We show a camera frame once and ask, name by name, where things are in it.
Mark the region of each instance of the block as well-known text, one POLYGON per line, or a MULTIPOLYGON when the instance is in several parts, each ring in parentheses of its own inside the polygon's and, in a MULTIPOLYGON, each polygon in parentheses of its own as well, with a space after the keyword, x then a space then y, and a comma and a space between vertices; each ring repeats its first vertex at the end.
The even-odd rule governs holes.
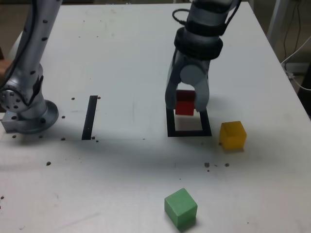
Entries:
POLYGON ((176 91, 176 115, 193 116, 195 92, 190 90, 176 91))
POLYGON ((243 149, 246 136, 240 121, 225 122, 220 127, 219 141, 225 150, 243 149))
POLYGON ((191 101, 177 101, 176 115, 193 116, 194 102, 191 101))
POLYGON ((178 229, 195 222, 197 209, 198 205, 184 188, 164 200, 164 210, 178 229))

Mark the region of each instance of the white cable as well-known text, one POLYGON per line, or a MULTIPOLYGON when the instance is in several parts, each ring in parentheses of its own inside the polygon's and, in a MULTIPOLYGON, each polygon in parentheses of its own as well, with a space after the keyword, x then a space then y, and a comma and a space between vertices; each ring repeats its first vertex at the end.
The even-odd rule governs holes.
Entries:
POLYGON ((311 36, 306 40, 305 43, 303 43, 303 45, 302 45, 299 49, 296 50, 296 52, 294 52, 292 55, 290 55, 288 58, 286 58, 284 61, 282 61, 281 64, 283 64, 283 63, 286 62, 289 58, 291 58, 293 55, 295 55, 302 47, 305 46, 305 44, 307 44, 307 42, 308 42, 310 39, 311 39, 311 36))
MULTIPOLYGON (((303 43, 302 46, 300 46, 299 49, 296 50, 296 52, 294 52, 292 55, 290 55, 288 58, 286 58, 284 61, 282 61, 282 62, 281 62, 281 66, 282 66, 282 64, 283 64, 284 62, 286 62, 286 61, 287 61, 288 59, 290 59, 294 54, 296 54, 302 47, 304 47, 305 44, 307 44, 308 41, 309 41, 310 39, 311 39, 311 36, 303 43)), ((288 75, 289 77, 291 77, 291 78, 289 78, 290 80, 294 80, 294 82, 295 82, 301 89, 306 90, 306 91, 311 91, 311 89, 307 89, 307 88, 301 86, 301 85, 296 81, 294 75, 293 75, 292 73, 286 71, 285 68, 284 68, 284 66, 282 66, 282 67, 283 67, 284 72, 286 72, 287 75, 288 75)))

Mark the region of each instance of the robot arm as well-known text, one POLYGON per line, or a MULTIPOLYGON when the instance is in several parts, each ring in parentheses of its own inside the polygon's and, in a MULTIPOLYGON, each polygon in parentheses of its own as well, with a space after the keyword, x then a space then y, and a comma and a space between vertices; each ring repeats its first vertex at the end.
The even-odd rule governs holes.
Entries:
POLYGON ((0 86, 0 102, 7 110, 2 124, 8 133, 36 133, 58 118, 54 103, 42 95, 42 54, 62 0, 32 0, 16 57, 0 86))
POLYGON ((168 109, 176 107, 176 90, 179 83, 189 84, 195 90, 197 112, 206 110, 209 99, 208 69, 212 59, 219 56, 224 34, 235 15, 241 0, 193 0, 190 10, 178 9, 173 18, 184 25, 177 30, 175 53, 169 70, 165 92, 168 109), (233 14, 228 13, 235 7, 233 14), (188 11, 187 21, 176 19, 178 11, 188 11))

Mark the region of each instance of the table surface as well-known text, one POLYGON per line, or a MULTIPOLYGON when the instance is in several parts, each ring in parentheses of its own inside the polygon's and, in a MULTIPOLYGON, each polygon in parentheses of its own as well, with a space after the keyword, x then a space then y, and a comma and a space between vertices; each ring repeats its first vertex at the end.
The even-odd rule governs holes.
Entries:
POLYGON ((189 233, 311 231, 310 120, 248 3, 210 64, 213 137, 167 137, 164 92, 180 27, 171 14, 181 7, 190 5, 61 7, 41 61, 43 94, 60 118, 15 139, 1 128, 0 232, 178 232, 164 198, 183 187, 198 204, 189 233), (101 97, 98 142, 81 140, 90 95, 101 97), (227 153, 220 125, 235 120, 247 140, 227 153))

